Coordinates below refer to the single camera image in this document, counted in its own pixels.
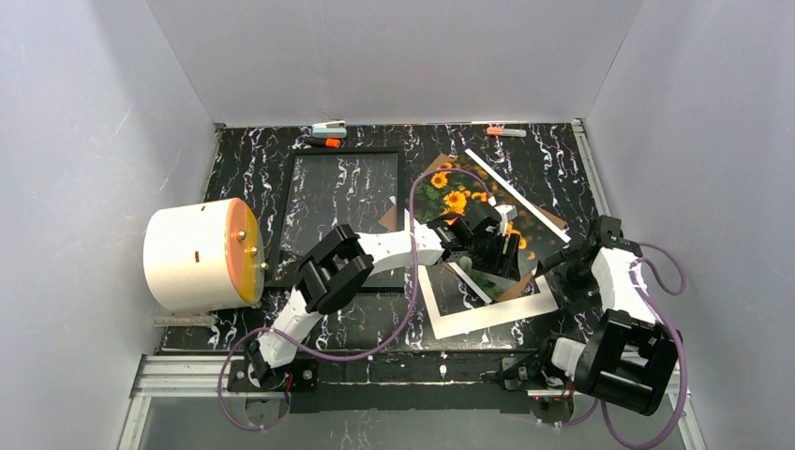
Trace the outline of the sunflower photo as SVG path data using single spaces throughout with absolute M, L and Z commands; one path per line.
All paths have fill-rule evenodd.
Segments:
M 444 268 L 482 305 L 542 293 L 533 271 L 561 243 L 558 235 L 478 164 L 451 159 L 437 168 L 416 188 L 414 219 L 443 225 L 465 247 Z

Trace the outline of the white mat board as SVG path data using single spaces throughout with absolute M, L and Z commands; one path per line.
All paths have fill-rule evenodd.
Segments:
M 564 243 L 570 241 L 570 237 L 563 230 L 565 222 L 562 219 L 548 214 L 545 210 L 537 208 L 525 198 L 521 197 L 515 188 L 498 175 L 495 170 L 489 167 L 473 150 L 467 149 L 465 154 L 492 179 L 498 182 L 505 191 L 510 193 L 530 213 L 534 214 L 545 227 L 556 233 L 559 240 Z M 533 318 L 554 312 L 558 309 L 553 293 L 546 280 L 540 277 L 536 280 L 539 293 L 533 293 L 531 295 L 505 301 L 495 301 L 484 307 L 467 309 L 466 311 L 455 314 L 442 315 L 439 311 L 431 280 L 428 276 L 428 270 L 424 266 L 418 266 L 417 270 L 417 287 L 423 294 L 425 308 L 432 325 L 433 333 L 437 339 L 449 338 L 451 336 L 469 333 L 503 323 Z

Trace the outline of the brown backing board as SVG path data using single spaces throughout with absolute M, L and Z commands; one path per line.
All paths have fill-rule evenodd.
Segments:
M 539 260 L 564 244 L 564 222 L 520 197 L 485 162 L 469 155 L 440 156 L 429 166 L 432 175 L 417 185 L 413 194 L 414 218 L 421 224 L 456 213 L 472 217 L 492 198 L 512 206 L 515 217 L 507 220 L 507 238 L 517 244 L 518 280 L 495 277 L 474 258 L 444 263 L 427 270 L 431 291 L 443 314 L 482 308 L 513 300 L 539 300 L 550 294 L 546 280 L 535 278 Z

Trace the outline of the black picture frame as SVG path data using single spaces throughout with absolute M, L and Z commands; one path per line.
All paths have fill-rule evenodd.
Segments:
M 296 150 L 273 221 L 265 287 L 291 287 L 298 264 L 337 225 L 358 233 L 400 230 L 404 166 L 404 151 L 396 147 Z

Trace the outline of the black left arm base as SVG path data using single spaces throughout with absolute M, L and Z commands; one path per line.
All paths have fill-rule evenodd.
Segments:
M 231 362 L 224 387 L 234 393 L 313 392 L 319 384 L 319 362 L 299 355 L 290 364 L 270 368 L 260 355 L 245 350 Z

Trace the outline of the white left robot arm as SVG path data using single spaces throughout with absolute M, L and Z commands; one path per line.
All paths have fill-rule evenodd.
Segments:
M 315 324 L 348 306 L 368 278 L 381 272 L 467 258 L 476 271 L 519 281 L 519 238 L 508 230 L 517 215 L 515 206 L 488 200 L 464 214 L 412 222 L 400 232 L 356 233 L 337 226 L 300 262 L 287 304 L 269 330 L 247 345 L 249 361 L 260 376 L 289 365 Z

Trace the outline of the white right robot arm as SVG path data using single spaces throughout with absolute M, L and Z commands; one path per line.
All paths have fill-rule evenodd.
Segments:
M 642 300 L 634 263 L 639 243 L 621 221 L 599 216 L 586 237 L 541 260 L 534 277 L 547 282 L 559 308 L 578 314 L 600 308 L 587 341 L 552 335 L 540 353 L 543 374 L 569 381 L 583 394 L 649 416 L 656 412 L 678 361 L 675 341 Z

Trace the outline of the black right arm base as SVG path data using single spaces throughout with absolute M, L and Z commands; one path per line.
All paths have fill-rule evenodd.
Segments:
M 570 376 L 552 364 L 550 349 L 503 358 L 496 372 L 496 380 L 507 391 L 546 387 L 560 389 L 561 397 L 572 396 L 576 392 L 576 385 Z

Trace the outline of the orange white marker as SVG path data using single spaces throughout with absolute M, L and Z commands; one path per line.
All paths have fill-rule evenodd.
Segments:
M 488 127 L 486 133 L 489 136 L 507 138 L 525 138 L 527 136 L 527 131 L 520 128 Z

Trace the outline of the black orange marker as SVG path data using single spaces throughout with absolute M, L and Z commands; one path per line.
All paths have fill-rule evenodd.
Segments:
M 304 139 L 304 143 L 311 147 L 339 148 L 342 145 L 342 140 L 337 138 L 308 137 Z

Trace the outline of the white cylinder orange lid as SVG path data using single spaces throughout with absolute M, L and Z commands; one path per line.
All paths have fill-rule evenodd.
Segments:
M 142 266 L 172 313 L 253 307 L 267 269 L 258 219 L 239 198 L 160 209 L 145 231 Z

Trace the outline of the wooden ruler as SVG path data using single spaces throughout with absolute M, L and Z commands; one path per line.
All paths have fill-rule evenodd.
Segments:
M 198 316 L 170 316 L 155 317 L 152 324 L 155 327 L 212 327 L 217 320 L 208 315 Z

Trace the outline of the aluminium rail frame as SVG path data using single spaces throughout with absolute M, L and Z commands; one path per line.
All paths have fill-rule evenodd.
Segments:
M 507 391 L 477 372 L 475 353 L 394 353 L 352 363 L 299 357 L 293 374 L 274 388 L 260 387 L 239 355 L 145 356 L 132 388 L 119 446 L 136 449 L 153 398 L 297 400 L 295 413 L 323 411 L 495 410 L 520 414 L 530 401 L 555 398 L 552 389 Z

